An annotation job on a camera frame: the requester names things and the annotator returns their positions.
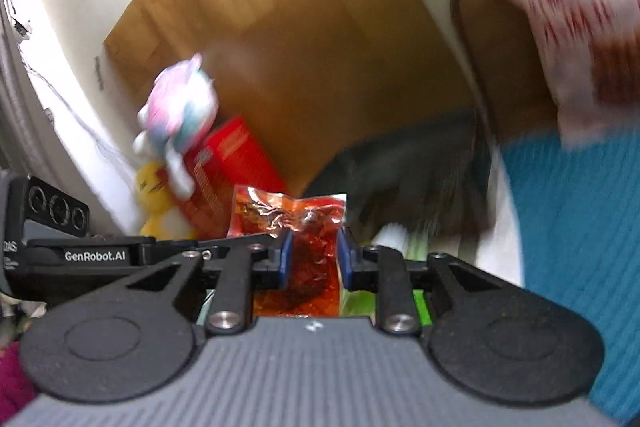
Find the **pink blue plush toy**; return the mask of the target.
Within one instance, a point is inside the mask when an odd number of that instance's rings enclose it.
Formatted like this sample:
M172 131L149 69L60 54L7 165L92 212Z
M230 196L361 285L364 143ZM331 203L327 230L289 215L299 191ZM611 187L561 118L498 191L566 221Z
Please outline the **pink blue plush toy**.
M141 132L132 149L140 158L165 165L178 199L187 200L195 191L184 156L212 129L218 108L214 80L204 72L203 57L197 53L163 69L138 112Z

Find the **yellow duck plush toy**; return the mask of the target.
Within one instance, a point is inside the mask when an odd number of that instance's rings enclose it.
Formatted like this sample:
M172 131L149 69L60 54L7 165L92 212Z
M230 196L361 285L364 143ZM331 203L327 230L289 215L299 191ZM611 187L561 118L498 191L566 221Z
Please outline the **yellow duck plush toy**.
M134 177L137 201L145 213L143 236L165 239L196 239L196 232L183 216L158 161L144 164Z

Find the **orange-red snack packet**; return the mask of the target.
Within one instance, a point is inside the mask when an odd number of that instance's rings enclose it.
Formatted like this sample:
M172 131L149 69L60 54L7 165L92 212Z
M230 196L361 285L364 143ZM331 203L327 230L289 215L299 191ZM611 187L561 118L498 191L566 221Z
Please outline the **orange-red snack packet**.
M250 186L234 189L230 237L293 233L286 287L258 291L258 317L336 317L341 280L336 260L337 232L344 225L347 196L334 194L295 199Z

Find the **brown woven chair back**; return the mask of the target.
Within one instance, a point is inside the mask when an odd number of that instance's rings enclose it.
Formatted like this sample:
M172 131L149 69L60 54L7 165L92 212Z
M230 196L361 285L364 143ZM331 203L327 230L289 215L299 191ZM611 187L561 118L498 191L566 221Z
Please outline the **brown woven chair back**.
M450 15L494 137L508 142L556 129L525 12L510 0L450 0Z

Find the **wooden headboard panel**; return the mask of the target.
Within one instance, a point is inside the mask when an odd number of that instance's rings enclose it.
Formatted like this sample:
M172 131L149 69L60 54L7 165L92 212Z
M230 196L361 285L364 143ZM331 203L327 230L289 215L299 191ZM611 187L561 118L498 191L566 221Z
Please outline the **wooden headboard panel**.
M422 0L131 0L104 46L137 102L202 54L294 193L352 143L472 105Z

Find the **red gift bag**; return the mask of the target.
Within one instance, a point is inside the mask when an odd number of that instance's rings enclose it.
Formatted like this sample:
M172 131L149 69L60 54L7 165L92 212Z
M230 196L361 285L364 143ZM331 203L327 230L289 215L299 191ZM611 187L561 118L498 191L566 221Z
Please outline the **red gift bag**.
M179 206L197 239L227 235L235 187L251 186L270 193L288 191L241 117L233 117L213 129L183 156L183 161L195 188Z

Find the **black cardboard snack box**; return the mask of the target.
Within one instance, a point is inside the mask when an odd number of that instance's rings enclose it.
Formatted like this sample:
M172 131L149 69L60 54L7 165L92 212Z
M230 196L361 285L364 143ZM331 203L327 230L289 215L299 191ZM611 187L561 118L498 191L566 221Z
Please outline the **black cardboard snack box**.
M303 196L346 195L346 225L360 243L389 223L430 239L477 236L492 222L490 168L483 121L464 110L341 150Z

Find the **pink fried-twist snack bag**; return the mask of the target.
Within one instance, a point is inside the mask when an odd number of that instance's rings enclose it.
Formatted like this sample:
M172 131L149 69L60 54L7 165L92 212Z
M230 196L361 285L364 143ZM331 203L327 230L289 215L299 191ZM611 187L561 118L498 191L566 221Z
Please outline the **pink fried-twist snack bag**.
M639 121L639 0L510 0L523 9L568 146Z

